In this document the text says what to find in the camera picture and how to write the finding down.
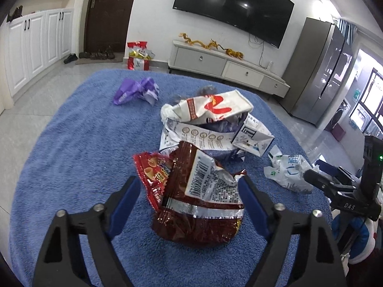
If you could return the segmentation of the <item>white tv cabinet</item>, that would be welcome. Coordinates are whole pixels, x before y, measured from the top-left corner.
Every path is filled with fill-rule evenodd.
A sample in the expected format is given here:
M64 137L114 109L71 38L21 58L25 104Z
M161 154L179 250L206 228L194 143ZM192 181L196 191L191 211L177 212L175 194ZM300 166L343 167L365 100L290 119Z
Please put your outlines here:
M269 95L285 97L290 86L281 77L248 61L184 42L173 41L170 69L226 80Z

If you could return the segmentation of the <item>blue fluffy rug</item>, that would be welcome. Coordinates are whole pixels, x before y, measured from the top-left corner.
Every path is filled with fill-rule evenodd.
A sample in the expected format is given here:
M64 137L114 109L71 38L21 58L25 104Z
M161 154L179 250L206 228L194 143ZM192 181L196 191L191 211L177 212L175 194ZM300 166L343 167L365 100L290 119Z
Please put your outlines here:
M151 77L159 86L153 106L142 99L115 105L126 78ZM10 213L9 251L18 279L30 286L49 225L58 210L79 213L102 203L136 173L133 155L160 145L160 109L190 97L206 80L166 73L105 69L91 75L62 104L38 138L17 182ZM154 211L141 192L114 249L135 286L244 286L265 240L244 216L228 243L196 249L159 237Z

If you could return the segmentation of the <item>wall mounted black television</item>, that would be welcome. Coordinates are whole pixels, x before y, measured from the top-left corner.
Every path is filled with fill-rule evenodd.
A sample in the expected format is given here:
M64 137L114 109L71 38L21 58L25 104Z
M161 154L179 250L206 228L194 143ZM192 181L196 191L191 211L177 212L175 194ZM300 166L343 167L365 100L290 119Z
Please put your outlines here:
M278 48L294 3L291 0L175 0L173 8L227 23Z

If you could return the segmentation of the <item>golden dragon ornament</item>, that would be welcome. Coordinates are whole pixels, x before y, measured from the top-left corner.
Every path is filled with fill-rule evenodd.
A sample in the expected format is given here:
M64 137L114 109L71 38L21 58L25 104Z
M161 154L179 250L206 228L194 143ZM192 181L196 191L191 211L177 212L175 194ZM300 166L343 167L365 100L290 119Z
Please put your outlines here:
M222 49L224 48L218 44L215 40L211 39L209 43L204 43L198 39L191 39L186 33L180 33L179 38L182 38L188 45L200 45L204 49Z

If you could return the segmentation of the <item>white plastic bag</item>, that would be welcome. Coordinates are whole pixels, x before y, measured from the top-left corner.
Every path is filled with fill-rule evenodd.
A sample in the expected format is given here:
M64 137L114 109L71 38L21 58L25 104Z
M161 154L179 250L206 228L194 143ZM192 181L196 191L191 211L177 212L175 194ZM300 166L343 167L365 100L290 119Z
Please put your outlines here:
M274 145L268 153L272 166L264 167L264 176L281 187L295 193L311 194L313 186L303 178L307 170L319 172L319 166L312 167L302 155L284 155Z

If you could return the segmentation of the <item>red white gift bag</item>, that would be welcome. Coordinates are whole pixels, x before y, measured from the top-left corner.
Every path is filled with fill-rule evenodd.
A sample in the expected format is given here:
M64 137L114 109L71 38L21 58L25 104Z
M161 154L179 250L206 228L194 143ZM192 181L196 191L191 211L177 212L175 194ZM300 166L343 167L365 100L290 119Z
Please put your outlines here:
M150 61L155 58L155 54L147 48L147 42L128 42L127 49L129 52L127 60L128 70L148 71Z

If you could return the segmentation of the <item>row of shoes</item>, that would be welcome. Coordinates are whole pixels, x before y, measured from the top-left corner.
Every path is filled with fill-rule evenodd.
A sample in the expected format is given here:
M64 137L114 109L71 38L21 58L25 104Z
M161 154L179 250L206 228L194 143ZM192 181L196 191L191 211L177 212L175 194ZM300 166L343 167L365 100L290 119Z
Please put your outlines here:
M79 53L79 58L91 59L91 60L113 60L115 54L111 47L108 47L106 50L98 50L94 53L82 52Z

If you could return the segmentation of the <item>purple plastic bag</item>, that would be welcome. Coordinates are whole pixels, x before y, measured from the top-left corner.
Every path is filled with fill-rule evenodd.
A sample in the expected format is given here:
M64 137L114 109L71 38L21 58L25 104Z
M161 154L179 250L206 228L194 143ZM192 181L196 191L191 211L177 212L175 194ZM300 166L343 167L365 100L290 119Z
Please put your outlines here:
M119 106L135 99L142 99L151 106L159 101L159 86L153 78L148 77L141 81L124 79L114 95L113 103Z

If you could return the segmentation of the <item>red snack wrapper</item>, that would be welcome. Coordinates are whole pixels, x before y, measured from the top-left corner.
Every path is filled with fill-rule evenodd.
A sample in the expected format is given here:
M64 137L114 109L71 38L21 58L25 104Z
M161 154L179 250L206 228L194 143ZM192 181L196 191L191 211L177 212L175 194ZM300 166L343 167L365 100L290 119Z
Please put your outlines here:
M163 191L173 169L173 160L158 152L133 155L134 164L152 208L159 212Z

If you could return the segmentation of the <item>black shoe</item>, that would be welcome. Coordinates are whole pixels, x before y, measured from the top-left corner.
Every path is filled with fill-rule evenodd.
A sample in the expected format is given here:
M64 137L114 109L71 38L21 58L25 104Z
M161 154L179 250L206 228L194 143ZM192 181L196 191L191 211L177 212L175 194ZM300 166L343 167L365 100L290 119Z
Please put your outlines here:
M75 53L73 53L73 54L70 54L70 55L64 60L64 64L69 64L69 63L71 63L71 62L73 62L73 61L76 61L76 60L78 60L78 57L77 57L77 55L76 55Z

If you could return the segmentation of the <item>grey refrigerator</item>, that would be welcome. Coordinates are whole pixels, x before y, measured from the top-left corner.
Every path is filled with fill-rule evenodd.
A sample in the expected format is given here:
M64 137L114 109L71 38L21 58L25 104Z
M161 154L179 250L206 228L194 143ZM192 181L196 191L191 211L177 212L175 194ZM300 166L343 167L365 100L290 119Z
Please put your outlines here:
M282 107L290 115L319 126L351 60L350 45L335 24L306 18L282 76L290 86Z

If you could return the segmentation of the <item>brown door mat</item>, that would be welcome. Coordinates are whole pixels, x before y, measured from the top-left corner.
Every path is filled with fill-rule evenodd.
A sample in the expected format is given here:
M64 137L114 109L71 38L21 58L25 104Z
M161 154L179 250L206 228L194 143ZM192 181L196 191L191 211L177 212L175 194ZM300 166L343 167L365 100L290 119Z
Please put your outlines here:
M75 61L76 65L84 65L84 64L105 64L105 63L116 63L120 64L123 62L124 59L124 54L123 53L115 53L114 59L97 59L93 60L90 58L79 58L78 60Z

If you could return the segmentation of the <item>golden tiger ornament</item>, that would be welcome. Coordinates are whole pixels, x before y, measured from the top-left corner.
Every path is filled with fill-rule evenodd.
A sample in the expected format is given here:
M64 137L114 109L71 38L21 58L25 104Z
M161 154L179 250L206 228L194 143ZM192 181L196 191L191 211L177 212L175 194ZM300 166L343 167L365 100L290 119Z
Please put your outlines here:
M225 53L229 55L230 57L237 58L242 60L244 58L244 54L240 51L235 51L233 49L227 48L225 49Z

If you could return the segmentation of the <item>dark red snack bag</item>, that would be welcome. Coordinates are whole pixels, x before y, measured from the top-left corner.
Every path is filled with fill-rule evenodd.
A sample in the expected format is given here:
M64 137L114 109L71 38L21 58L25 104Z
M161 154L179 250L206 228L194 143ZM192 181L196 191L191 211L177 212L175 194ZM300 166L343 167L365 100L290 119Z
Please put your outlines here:
M218 246L238 233L244 204L235 176L212 156L182 141L152 221L159 237L194 247Z

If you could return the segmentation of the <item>white shoe cabinet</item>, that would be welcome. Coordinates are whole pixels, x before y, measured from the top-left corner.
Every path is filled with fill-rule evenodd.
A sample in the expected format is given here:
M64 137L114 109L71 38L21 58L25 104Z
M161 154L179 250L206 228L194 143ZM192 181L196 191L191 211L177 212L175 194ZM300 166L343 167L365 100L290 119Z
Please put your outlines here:
M57 8L1 23L1 111L72 53L72 8Z

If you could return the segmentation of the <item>dark brown door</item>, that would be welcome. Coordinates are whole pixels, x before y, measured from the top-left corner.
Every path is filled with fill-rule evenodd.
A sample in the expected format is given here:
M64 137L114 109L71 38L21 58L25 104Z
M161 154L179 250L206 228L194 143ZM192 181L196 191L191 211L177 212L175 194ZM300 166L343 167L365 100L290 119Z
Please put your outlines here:
M87 9L84 49L95 53L111 48L125 51L125 42L134 0L90 0Z

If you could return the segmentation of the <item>white red paper bag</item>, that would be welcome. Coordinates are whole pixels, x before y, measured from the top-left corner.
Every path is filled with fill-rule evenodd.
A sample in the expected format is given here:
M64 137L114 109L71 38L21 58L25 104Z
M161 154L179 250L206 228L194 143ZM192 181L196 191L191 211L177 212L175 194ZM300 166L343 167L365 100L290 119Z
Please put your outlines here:
M253 104L235 89L215 95L191 97L174 106L164 104L160 116L163 123L169 119L198 125L249 113L253 109Z

